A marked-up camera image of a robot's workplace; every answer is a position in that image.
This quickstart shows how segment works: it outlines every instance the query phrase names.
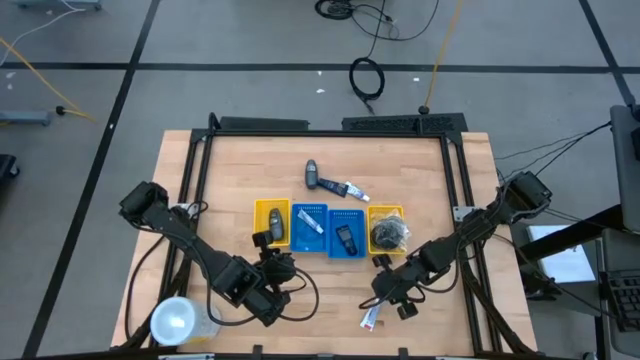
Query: yellow rope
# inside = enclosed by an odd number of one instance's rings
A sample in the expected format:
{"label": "yellow rope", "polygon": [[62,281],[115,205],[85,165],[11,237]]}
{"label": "yellow rope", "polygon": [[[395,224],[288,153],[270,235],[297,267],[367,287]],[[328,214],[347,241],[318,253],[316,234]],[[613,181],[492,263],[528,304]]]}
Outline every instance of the yellow rope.
{"label": "yellow rope", "polygon": [[456,24],[458,23],[458,19],[460,18],[460,9],[462,8],[462,1],[458,0],[456,4],[456,10],[453,14],[453,18],[451,18],[451,22],[449,23],[449,29],[447,30],[447,34],[444,37],[444,42],[440,47],[440,52],[438,53],[438,57],[436,58],[436,63],[433,66],[433,71],[431,72],[431,83],[429,84],[429,92],[427,93],[427,100],[424,102],[425,107],[429,107],[429,102],[431,102],[431,94],[433,94],[433,88],[436,86],[436,76],[438,74],[438,66],[442,63],[444,59],[444,54],[447,52],[447,44],[449,43],[449,38],[451,38],[451,34],[456,28]]}
{"label": "yellow rope", "polygon": [[73,110],[65,110],[65,112],[68,112],[70,114],[75,114],[78,116],[81,116],[83,118],[88,119],[89,121],[96,123],[97,121],[89,114],[82,112],[80,110],[80,108],[78,108],[76,106],[76,104],[74,104],[71,100],[67,99],[66,96],[62,95],[60,93],[60,91],[58,91],[55,87],[53,87],[53,85],[51,85],[47,79],[44,78],[44,76],[42,76],[42,74],[40,74],[40,72],[38,72],[38,70],[36,70],[33,65],[31,65],[31,63],[29,63],[29,61],[27,61],[27,59],[24,58],[24,56],[22,56],[16,49],[14,49],[13,47],[11,47],[11,45],[9,45],[2,37],[0,37],[0,43],[2,43],[2,45],[6,46],[7,49],[9,49],[9,51],[11,51],[11,53],[13,53],[13,55],[15,55],[18,59],[20,59],[20,61],[22,61],[23,64],[25,64],[29,70],[31,70],[39,79],[40,81],[42,81],[43,84],[45,84],[49,90],[53,91],[54,94],[56,94],[60,99],[62,99],[65,103],[67,103],[67,105],[69,105],[70,107],[73,108]]}

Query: wooden table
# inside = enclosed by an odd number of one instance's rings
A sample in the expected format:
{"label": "wooden table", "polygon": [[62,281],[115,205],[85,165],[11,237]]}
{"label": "wooden table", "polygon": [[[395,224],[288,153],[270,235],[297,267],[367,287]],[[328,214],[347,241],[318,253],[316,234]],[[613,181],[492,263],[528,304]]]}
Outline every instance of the wooden table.
{"label": "wooden table", "polygon": [[[164,134],[153,181],[168,190],[170,203],[178,196],[189,136],[189,131]],[[465,133],[463,138],[476,204],[484,206],[494,199],[498,185],[489,139],[484,133]],[[453,146],[451,157],[459,201],[463,204]],[[213,142],[204,193],[210,208],[201,217],[198,234],[214,248],[252,262],[258,259],[251,241],[255,199],[289,198],[292,203],[323,202],[329,208],[366,209],[367,203],[352,197],[343,199],[321,189],[309,191],[304,185],[304,165],[310,158],[318,163],[321,176],[353,182],[371,197],[371,204],[402,205],[412,232],[409,250],[452,232],[437,139],[225,136],[216,137]],[[195,192],[196,178],[194,174],[190,194]],[[509,236],[506,228],[498,231]],[[153,234],[140,234],[131,269],[156,238]],[[138,274],[133,291],[132,327],[143,321],[156,302],[166,248],[167,242],[147,259]],[[524,343],[535,349],[513,249],[493,239],[487,242],[484,251],[496,307]],[[320,307],[313,319],[302,323],[278,320],[268,328],[259,321],[222,328],[212,341],[182,346],[181,351],[250,353],[254,344],[262,344],[265,353],[393,355],[399,347],[407,347],[411,355],[473,355],[461,282],[447,294],[427,293],[427,301],[417,305],[418,316],[405,321],[399,319],[395,307],[383,305],[374,331],[369,332],[359,326],[364,311],[357,306],[373,295],[370,284],[379,270],[370,257],[338,261],[328,259],[326,254],[294,253],[294,258],[296,265],[309,272],[320,288]],[[402,262],[402,256],[394,258],[396,265]],[[433,287],[447,287],[453,273],[450,271]],[[299,280],[294,280],[285,288],[297,286]],[[200,271],[194,267],[188,296],[204,303],[206,290]],[[301,317],[313,308],[310,286],[292,298],[285,309],[289,316]],[[214,299],[225,320],[248,316],[244,308],[235,309],[217,296]],[[484,348],[489,350],[486,318],[482,307],[476,304]],[[114,345],[125,340],[123,311],[124,298],[112,340]]]}

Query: yellow tray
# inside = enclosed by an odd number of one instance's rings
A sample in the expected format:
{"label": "yellow tray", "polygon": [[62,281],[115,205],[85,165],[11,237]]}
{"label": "yellow tray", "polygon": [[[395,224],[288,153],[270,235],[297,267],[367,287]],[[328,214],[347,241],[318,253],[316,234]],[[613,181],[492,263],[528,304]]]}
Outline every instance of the yellow tray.
{"label": "yellow tray", "polygon": [[398,212],[400,213],[400,217],[402,218],[402,220],[404,220],[404,211],[402,210],[402,206],[400,205],[371,205],[367,207],[367,249],[369,250],[369,254],[404,254],[407,252],[406,249],[400,248],[395,250],[382,250],[376,248],[371,244],[371,217],[379,213],[387,214],[394,209],[398,210]]}
{"label": "yellow tray", "polygon": [[261,232],[269,230],[269,211],[277,208],[282,215],[284,224],[284,236],[282,239],[274,241],[270,247],[289,246],[291,242],[289,237],[291,224],[291,206],[289,199],[258,199],[253,206],[253,232]]}

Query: blue tray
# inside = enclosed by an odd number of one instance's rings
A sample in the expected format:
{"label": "blue tray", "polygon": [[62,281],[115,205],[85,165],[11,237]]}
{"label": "blue tray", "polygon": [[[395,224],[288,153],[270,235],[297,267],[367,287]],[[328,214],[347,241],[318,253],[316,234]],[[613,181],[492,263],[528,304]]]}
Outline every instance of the blue tray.
{"label": "blue tray", "polygon": [[[318,234],[298,217],[298,211],[304,210],[324,230]],[[291,251],[326,252],[329,233],[329,207],[327,204],[293,204],[291,207]]]}
{"label": "blue tray", "polygon": [[[329,211],[329,257],[333,259],[361,259],[367,256],[366,227],[364,224],[364,211],[362,210],[331,210]],[[349,225],[351,236],[356,244],[358,253],[349,256],[342,245],[336,229]]]}

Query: gray concrete floor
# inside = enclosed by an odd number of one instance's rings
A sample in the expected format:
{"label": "gray concrete floor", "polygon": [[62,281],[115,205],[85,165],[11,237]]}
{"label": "gray concrete floor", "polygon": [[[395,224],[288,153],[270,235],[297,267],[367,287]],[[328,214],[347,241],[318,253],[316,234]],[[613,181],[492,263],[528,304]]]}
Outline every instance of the gray concrete floor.
{"label": "gray concrete floor", "polygon": [[[34,62],[127,63],[150,3],[105,0],[102,12],[68,16],[25,38],[18,49]],[[367,53],[370,37],[350,21],[320,18],[313,3],[162,0],[141,61],[348,64]],[[389,0],[387,10],[408,36],[423,26],[433,3]],[[638,38],[631,36],[640,30],[635,21],[640,3],[589,3],[619,64],[640,66]],[[454,1],[442,0],[423,36],[403,43],[379,41],[373,59],[433,64],[454,7]],[[64,10],[0,3],[0,36],[10,41],[46,22],[50,9],[54,14]],[[373,20],[362,21],[375,26]],[[578,0],[465,1],[445,63],[607,65]],[[22,354],[124,71],[43,74],[101,123],[65,117],[49,127],[0,128],[0,153],[18,156],[22,166],[20,178],[0,198],[0,358]],[[424,101],[430,73],[386,76],[385,92],[373,103],[377,114],[414,113]],[[372,73],[358,77],[365,84],[376,81]],[[640,75],[625,79],[640,96]],[[609,107],[620,103],[609,74],[441,73],[432,110],[464,112],[470,130],[488,132],[494,153],[504,155],[605,123]],[[0,108],[55,105],[59,101],[28,70],[0,69]],[[313,129],[339,129],[343,117],[367,115],[343,71],[137,71],[39,355],[109,346],[136,239],[117,216],[117,200],[152,176],[164,130],[203,126],[210,111],[308,119]],[[533,158],[498,166],[507,173]],[[548,168],[542,180],[554,191],[553,207],[578,217],[617,203],[611,135],[602,131],[586,139]],[[559,222],[541,216],[535,223]],[[530,304],[530,309],[542,351],[576,357],[594,350],[592,318],[548,304]]]}

